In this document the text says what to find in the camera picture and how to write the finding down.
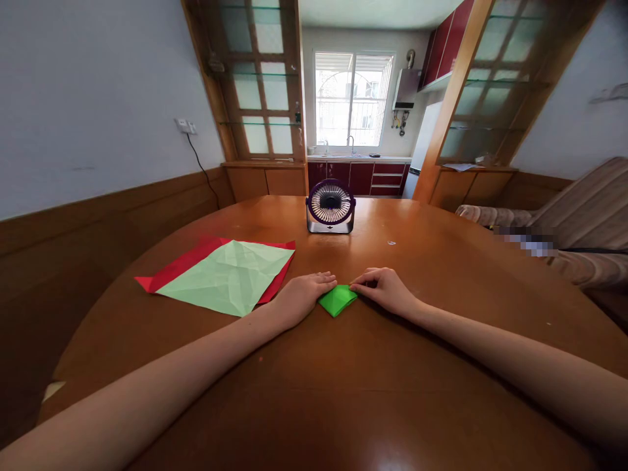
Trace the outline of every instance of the window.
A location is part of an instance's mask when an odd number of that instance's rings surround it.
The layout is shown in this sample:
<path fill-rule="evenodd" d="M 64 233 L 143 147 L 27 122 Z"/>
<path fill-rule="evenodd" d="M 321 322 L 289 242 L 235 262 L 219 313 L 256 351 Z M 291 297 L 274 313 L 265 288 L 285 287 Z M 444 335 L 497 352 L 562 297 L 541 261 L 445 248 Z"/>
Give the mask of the window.
<path fill-rule="evenodd" d="M 379 146 L 392 56 L 315 54 L 316 140 L 345 146 Z"/>

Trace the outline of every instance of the faucet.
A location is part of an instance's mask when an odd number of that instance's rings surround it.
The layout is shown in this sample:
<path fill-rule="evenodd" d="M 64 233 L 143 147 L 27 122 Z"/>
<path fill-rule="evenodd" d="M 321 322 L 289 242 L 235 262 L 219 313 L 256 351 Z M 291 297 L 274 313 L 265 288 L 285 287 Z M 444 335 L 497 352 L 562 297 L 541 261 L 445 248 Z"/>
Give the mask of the faucet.
<path fill-rule="evenodd" d="M 347 138 L 347 145 L 349 145 L 349 138 L 351 138 L 351 157 L 353 157 L 355 155 L 355 151 L 353 150 L 353 145 L 355 144 L 355 137 L 353 137 L 352 135 L 349 135 L 349 137 Z"/>

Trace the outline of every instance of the hand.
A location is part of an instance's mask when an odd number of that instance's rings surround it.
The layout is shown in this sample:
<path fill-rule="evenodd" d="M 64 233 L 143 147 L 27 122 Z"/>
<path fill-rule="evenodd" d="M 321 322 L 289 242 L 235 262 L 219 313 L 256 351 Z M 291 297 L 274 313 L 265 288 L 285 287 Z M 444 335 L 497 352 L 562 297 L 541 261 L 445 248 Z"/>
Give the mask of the hand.
<path fill-rule="evenodd" d="M 337 284 L 336 275 L 329 271 L 292 278 L 268 306 L 289 329 L 301 322 L 314 309 L 316 300 Z"/>
<path fill-rule="evenodd" d="M 361 276 L 351 281 L 349 289 L 375 301 L 387 311 L 405 318 L 415 313 L 417 309 L 428 307 L 426 303 L 414 297 L 391 268 L 367 268 Z"/>

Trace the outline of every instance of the forearm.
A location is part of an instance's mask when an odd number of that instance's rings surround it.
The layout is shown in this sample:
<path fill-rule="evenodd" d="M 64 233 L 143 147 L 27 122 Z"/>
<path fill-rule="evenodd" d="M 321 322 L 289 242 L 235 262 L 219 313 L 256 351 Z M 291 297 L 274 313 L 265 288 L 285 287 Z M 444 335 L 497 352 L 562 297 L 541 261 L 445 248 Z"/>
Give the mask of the forearm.
<path fill-rule="evenodd" d="M 628 443 L 628 380 L 543 343 L 418 305 L 408 319 L 480 361 L 582 434 Z"/>
<path fill-rule="evenodd" d="M 0 451 L 3 470 L 117 470 L 285 326 L 265 305 L 124 376 Z"/>

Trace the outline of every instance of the paper on shelf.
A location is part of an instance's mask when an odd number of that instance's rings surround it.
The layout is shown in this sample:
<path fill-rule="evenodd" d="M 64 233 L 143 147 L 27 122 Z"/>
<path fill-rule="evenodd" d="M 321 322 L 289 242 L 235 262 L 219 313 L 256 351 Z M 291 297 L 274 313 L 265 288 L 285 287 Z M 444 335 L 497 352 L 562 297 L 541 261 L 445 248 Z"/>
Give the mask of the paper on shelf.
<path fill-rule="evenodd" d="M 453 168 L 455 171 L 465 171 L 470 168 L 481 168 L 475 164 L 444 164 L 443 167 Z"/>

